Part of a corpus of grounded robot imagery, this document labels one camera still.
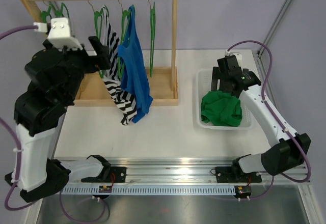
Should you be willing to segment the green tank top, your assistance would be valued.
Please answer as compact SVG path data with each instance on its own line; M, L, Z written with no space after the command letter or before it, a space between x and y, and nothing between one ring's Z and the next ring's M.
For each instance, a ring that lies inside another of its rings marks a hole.
M200 119L213 126L238 127L242 122L241 101L222 91L209 91L201 101Z

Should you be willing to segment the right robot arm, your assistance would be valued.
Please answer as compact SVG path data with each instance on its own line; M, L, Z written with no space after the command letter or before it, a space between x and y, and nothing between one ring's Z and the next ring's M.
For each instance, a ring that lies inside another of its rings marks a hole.
M211 89L238 98L255 117L270 145L264 153L233 160L232 178L243 181L255 172L276 176L305 163L311 143L309 136L299 134L286 122L270 103L258 76L249 69L243 69L235 55L218 59L217 63L212 71Z

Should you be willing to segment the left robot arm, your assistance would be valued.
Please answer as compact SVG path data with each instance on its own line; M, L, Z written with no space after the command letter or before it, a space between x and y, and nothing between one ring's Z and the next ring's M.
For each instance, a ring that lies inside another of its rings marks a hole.
M74 105L85 75L107 69L110 64L109 48L95 36L89 41L94 55L67 41L55 45L45 40L44 48L25 66L31 81L15 102L17 158L15 170L5 180L20 189L26 203L54 195L74 180L105 182L110 177L110 163L99 155L72 163L47 156L59 119Z

